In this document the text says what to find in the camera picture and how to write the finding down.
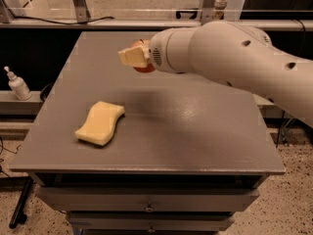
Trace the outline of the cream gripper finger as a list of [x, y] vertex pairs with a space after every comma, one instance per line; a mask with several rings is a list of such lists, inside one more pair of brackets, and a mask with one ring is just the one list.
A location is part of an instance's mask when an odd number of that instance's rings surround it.
[[118, 52], [121, 63], [134, 68], [146, 68], [149, 64], [149, 50], [143, 46], [126, 48]]

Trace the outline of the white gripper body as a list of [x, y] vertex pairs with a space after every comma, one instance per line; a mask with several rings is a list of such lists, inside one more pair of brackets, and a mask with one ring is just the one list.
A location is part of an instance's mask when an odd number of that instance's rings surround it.
[[157, 33], [150, 41], [150, 59], [157, 71], [190, 73], [189, 43], [194, 27], [171, 28]]

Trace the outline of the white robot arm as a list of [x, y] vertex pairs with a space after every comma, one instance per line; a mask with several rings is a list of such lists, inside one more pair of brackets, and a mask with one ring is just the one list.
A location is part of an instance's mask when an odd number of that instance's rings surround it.
[[125, 66], [194, 73], [248, 91], [313, 126], [313, 61], [277, 49], [261, 29], [225, 21], [171, 28], [118, 56]]

